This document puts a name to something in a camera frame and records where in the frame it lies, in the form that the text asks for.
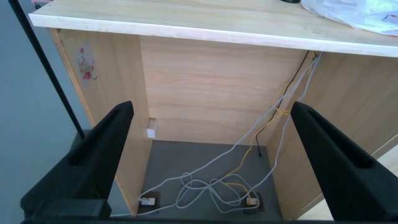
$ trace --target floral sticker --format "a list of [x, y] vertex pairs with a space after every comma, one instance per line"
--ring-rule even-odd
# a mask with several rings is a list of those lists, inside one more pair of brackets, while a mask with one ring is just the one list
[[98, 78], [93, 52], [88, 43], [80, 46], [76, 51], [75, 59], [76, 68], [78, 69], [78, 74], [81, 78], [81, 84], [83, 87], [87, 87], [90, 84], [90, 80], [96, 80]]

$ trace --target wooden desk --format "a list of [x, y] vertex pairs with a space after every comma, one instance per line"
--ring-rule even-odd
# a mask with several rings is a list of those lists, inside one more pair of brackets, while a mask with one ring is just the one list
[[[299, 4], [55, 0], [30, 19], [51, 28], [93, 126], [114, 105], [133, 102], [135, 115], [116, 175], [133, 214], [151, 146], [149, 118], [157, 120], [160, 140], [234, 144], [282, 95], [302, 60], [303, 68], [312, 61], [313, 51], [304, 58], [308, 50], [327, 53], [303, 102], [376, 158], [398, 143], [393, 138], [384, 145], [398, 133], [398, 39], [314, 16]], [[80, 49], [94, 61], [95, 78], [83, 79]], [[305, 81], [281, 108], [290, 109]], [[285, 119], [259, 136], [271, 164]], [[285, 219], [298, 218], [322, 200], [293, 123], [274, 181]]]

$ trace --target plastic bag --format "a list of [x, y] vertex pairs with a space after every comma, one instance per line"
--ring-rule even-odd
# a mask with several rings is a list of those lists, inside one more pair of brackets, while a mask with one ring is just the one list
[[301, 0], [317, 15], [357, 29], [398, 36], [398, 0]]

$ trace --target gray floor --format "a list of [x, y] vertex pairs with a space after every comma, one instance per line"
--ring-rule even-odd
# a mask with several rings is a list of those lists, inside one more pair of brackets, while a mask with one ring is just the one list
[[[180, 176], [184, 172], [191, 172], [230, 148], [231, 145], [225, 144], [154, 141], [147, 166], [144, 190], [160, 184], [166, 178]], [[247, 149], [247, 146], [236, 147], [235, 150], [220, 158], [206, 169], [194, 174], [193, 178], [208, 182], [212, 178], [222, 177], [239, 165]], [[258, 156], [257, 148], [253, 148], [247, 156], [243, 167], [238, 171], [238, 174], [245, 178], [251, 185], [257, 184], [270, 171], [267, 153], [264, 147], [261, 148], [261, 152], [262, 157], [260, 158]], [[156, 191], [160, 192], [160, 206], [174, 203], [181, 187], [182, 184], [179, 180], [172, 180], [157, 189]], [[222, 185], [219, 185], [216, 189], [225, 200], [236, 199], [230, 189]], [[234, 189], [239, 193], [244, 192], [244, 190], [238, 186], [234, 187]], [[236, 211], [222, 214], [213, 204], [209, 191], [206, 191], [188, 208], [166, 208], [159, 213], [140, 216], [140, 218], [190, 220], [281, 220], [279, 204], [272, 177], [260, 185], [256, 189], [256, 192], [260, 192], [262, 195], [265, 213], [245, 215], [242, 211]], [[182, 201], [182, 204], [188, 203], [192, 198], [196, 197], [197, 194], [197, 191], [189, 192], [187, 194], [187, 200]], [[220, 207], [223, 210], [232, 208], [225, 207], [223, 205]]]

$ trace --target black pole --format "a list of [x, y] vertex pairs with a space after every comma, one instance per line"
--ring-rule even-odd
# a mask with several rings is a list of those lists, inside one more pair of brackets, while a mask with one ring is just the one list
[[57, 91], [58, 96], [60, 97], [63, 106], [67, 110], [70, 119], [72, 120], [73, 124], [76, 127], [77, 132], [79, 133], [80, 137], [83, 139], [85, 137], [85, 133], [83, 132], [79, 121], [77, 120], [72, 107], [70, 106], [67, 97], [65, 96], [65, 93], [62, 90], [62, 87], [60, 83], [57, 80], [57, 77], [55, 76], [54, 71], [51, 68], [51, 65], [49, 61], [47, 60], [47, 57], [44, 54], [44, 51], [42, 49], [42, 46], [40, 46], [39, 41], [37, 40], [37, 37], [35, 33], [33, 32], [33, 29], [31, 28], [29, 21], [27, 20], [24, 11], [21, 8], [21, 5], [19, 4], [18, 0], [8, 0], [9, 4], [12, 7], [12, 10], [14, 11], [14, 14], [17, 16], [19, 23], [21, 23], [22, 28], [25, 31], [26, 36], [29, 38], [30, 43], [32, 44], [33, 48], [35, 49], [35, 52], [37, 56], [39, 56], [40, 61], [42, 62], [42, 65], [47, 72], [47, 75], [49, 76], [52, 85], [55, 88], [55, 91]]

